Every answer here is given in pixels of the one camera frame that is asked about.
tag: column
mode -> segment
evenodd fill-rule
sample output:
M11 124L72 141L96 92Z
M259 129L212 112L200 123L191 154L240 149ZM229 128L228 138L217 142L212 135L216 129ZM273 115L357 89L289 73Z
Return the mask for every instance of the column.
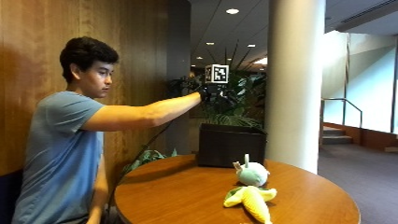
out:
M272 0L267 158L317 173L327 0Z
M167 78L189 76L191 3L173 0L168 3ZM189 112L173 120L165 133L165 154L173 150L180 155L192 153L189 148Z

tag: man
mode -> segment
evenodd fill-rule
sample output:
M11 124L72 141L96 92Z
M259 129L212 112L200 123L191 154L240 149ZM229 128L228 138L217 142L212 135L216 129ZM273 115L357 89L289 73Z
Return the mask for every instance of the man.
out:
M108 199L104 133L164 124L208 96L205 91L147 106L103 105L119 54L104 42L67 42L60 62L67 90L34 114L24 184L12 223L100 223Z

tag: ceiling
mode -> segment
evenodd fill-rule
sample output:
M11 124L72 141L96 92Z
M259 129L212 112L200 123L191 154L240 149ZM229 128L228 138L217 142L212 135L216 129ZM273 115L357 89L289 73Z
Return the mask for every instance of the ceiling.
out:
M268 54L269 0L189 0L192 4L191 63L201 68L208 64L233 64L245 58L244 65ZM225 11L239 9L239 14ZM327 0L325 33L398 35L398 0ZM261 72L263 65L251 70Z

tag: wall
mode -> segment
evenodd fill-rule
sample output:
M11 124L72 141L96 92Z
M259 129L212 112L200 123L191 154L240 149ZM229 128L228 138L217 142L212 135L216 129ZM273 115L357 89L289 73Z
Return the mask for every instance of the wall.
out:
M173 80L188 77L191 68L191 4L187 0L169 3L168 39L167 78ZM180 155L191 154L191 138L181 136L183 133L189 133L189 113L173 120L165 133L167 155L173 150Z
M362 127L389 133L397 37L332 32L325 40L323 98L346 98L362 110ZM352 105L344 110L341 101L325 103L327 122L360 127L360 119Z
M108 105L147 105L165 97L167 0L0 0L0 175L20 170L36 103L66 89L59 54L91 35L122 54ZM114 183L160 128L106 134ZM164 148L164 137L155 148Z

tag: staircase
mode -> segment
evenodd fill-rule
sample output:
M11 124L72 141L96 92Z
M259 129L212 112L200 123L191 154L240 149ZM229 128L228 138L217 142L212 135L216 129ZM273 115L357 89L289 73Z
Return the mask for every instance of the staircase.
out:
M324 126L323 145L352 144L352 137L346 131Z

